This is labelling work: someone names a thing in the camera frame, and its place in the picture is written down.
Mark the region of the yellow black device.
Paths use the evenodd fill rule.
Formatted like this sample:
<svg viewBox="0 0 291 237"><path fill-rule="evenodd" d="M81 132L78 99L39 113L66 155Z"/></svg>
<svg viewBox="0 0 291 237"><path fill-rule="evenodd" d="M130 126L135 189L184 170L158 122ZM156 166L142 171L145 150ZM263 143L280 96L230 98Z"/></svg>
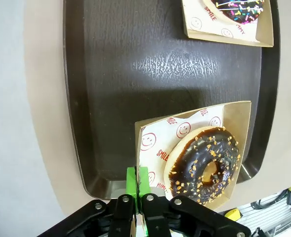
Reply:
<svg viewBox="0 0 291 237"><path fill-rule="evenodd" d="M241 219L242 214L240 213L238 208L234 208L226 212L224 216L230 220L237 221Z"/></svg>

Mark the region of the chocolate donut with nut bits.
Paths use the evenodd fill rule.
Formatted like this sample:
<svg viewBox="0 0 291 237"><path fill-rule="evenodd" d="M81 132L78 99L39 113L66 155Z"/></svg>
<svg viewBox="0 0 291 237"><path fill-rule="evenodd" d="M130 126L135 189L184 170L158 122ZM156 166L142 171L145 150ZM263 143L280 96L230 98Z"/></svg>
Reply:
<svg viewBox="0 0 291 237"><path fill-rule="evenodd" d="M234 180L241 153L225 127L191 131L169 154L164 184L172 197L186 196L206 205L220 197Z"/></svg>

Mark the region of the chocolate donut with coloured sprinkles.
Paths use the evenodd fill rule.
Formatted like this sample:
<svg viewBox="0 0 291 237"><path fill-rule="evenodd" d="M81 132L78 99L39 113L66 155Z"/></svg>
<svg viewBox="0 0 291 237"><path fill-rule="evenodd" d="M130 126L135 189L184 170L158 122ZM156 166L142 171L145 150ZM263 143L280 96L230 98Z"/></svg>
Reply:
<svg viewBox="0 0 291 237"><path fill-rule="evenodd" d="M264 0L202 0L220 19L238 25L253 23L263 12Z"/></svg>

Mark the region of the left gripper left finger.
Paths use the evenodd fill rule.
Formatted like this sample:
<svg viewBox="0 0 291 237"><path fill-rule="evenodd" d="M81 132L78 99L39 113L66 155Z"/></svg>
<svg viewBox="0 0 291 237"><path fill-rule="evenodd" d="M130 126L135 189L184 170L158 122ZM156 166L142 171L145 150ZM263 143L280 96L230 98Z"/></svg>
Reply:
<svg viewBox="0 0 291 237"><path fill-rule="evenodd" d="M37 237L133 237L136 227L135 167L126 171L126 189L108 203L94 199Z"/></svg>

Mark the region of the white smiley print paper liner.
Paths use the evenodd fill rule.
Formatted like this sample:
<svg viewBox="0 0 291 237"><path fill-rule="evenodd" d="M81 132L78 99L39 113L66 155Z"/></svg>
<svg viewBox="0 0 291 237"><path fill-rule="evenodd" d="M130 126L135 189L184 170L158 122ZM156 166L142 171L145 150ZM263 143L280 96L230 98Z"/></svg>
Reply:
<svg viewBox="0 0 291 237"><path fill-rule="evenodd" d="M222 126L223 105L191 110L147 124L140 137L139 165L147 167L149 185L160 188L167 198L171 190L164 182L164 169L169 155L189 132L204 126Z"/></svg>
<svg viewBox="0 0 291 237"><path fill-rule="evenodd" d="M184 31L191 39L258 45L257 23L239 25L217 16L203 0L182 0Z"/></svg>

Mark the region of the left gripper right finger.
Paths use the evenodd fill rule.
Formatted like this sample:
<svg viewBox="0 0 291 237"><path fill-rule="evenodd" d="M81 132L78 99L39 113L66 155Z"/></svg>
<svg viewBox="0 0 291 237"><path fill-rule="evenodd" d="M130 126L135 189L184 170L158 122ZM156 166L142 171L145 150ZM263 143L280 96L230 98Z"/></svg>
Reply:
<svg viewBox="0 0 291 237"><path fill-rule="evenodd" d="M250 229L185 197L168 200L151 192L147 167L137 169L140 213L148 237L250 237Z"/></svg>

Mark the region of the kraft cardboard donut box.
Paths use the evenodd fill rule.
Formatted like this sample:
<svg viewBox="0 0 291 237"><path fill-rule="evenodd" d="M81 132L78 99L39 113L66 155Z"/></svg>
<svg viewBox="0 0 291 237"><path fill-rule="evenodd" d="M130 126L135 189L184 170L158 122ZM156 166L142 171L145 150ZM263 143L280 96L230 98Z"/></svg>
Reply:
<svg viewBox="0 0 291 237"><path fill-rule="evenodd" d="M217 197L213 202L208 203L204 206L206 206L209 209L215 210L222 206L225 202L227 202L232 193L233 189L235 187L235 184L237 182L240 167L243 159L243 154L245 150L245 144L249 129L249 118L250 118L250 111L251 111L251 103L249 101L239 101L239 102L232 102L232 103L226 103L226 104L220 104L224 106L223 109L223 124L220 127L225 127L231 134L234 135L235 139L238 141L238 147L239 151L241 153L240 161L238 162L239 169L234 174L234 180L229 184L225 190L224 193ZM157 120L164 119L167 117L160 117L160 118L153 118L153 119L147 119L143 121L139 121L135 124L135 132L136 132L136 149L137 149L137 166L136 166L136 178L137 178L137 169L141 167L139 165L139 153L140 153L140 137L142 133L142 128L150 123L153 123Z"/></svg>
<svg viewBox="0 0 291 237"><path fill-rule="evenodd" d="M263 12L253 23L257 23L256 39L259 41L257 47L273 47L274 30L271 13L271 5L269 0L264 0Z"/></svg>

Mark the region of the dark brown serving tray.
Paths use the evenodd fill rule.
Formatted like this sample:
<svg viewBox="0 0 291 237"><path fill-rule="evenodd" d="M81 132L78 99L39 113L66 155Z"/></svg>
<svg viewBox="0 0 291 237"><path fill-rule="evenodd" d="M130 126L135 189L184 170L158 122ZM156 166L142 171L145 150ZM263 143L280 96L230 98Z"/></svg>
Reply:
<svg viewBox="0 0 291 237"><path fill-rule="evenodd" d="M84 190L109 199L136 165L137 121L250 100L238 182L260 170L277 100L280 25L273 47L188 39L181 0L63 0L65 80Z"/></svg>

